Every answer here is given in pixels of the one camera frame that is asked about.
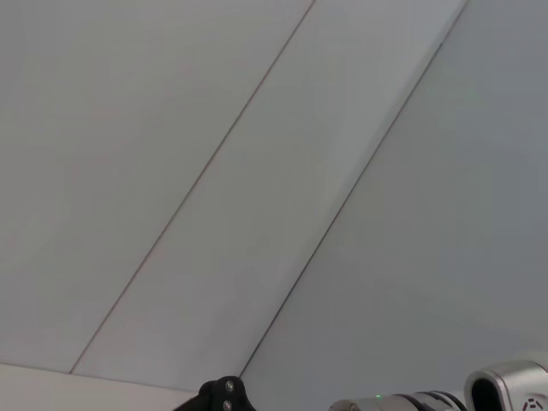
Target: silver metal cylinder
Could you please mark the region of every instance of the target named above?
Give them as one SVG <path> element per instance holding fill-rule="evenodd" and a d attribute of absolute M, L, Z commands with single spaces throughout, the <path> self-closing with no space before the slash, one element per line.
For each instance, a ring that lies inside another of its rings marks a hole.
<path fill-rule="evenodd" d="M 440 393 L 375 396 L 335 402 L 330 411 L 459 411 L 451 399 Z"/>

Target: ceiling panel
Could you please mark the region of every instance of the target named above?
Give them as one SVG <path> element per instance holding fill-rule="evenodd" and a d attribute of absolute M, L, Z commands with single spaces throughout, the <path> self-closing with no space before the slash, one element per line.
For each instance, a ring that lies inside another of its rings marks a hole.
<path fill-rule="evenodd" d="M 318 0 L 75 371 L 241 372 L 461 7 Z"/>
<path fill-rule="evenodd" d="M 308 0 L 0 4 L 0 361 L 68 371 Z"/>
<path fill-rule="evenodd" d="M 463 11 L 244 373 L 257 409 L 459 390 L 546 351 L 547 18 Z"/>

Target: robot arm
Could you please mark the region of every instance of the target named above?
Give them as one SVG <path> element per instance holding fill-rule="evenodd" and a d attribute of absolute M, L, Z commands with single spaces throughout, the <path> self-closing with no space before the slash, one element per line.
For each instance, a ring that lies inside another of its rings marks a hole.
<path fill-rule="evenodd" d="M 467 407 L 444 391 L 335 402 L 330 411 L 548 411 L 548 360 L 515 360 L 474 372 L 464 387 Z M 238 377 L 205 383 L 175 411 L 255 411 Z"/>

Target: gray wall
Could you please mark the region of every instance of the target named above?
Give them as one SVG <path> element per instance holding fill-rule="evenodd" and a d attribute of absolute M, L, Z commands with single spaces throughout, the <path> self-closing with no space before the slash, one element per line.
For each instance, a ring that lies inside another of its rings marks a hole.
<path fill-rule="evenodd" d="M 244 373 L 257 409 L 548 349 L 547 21 L 471 0 Z"/>

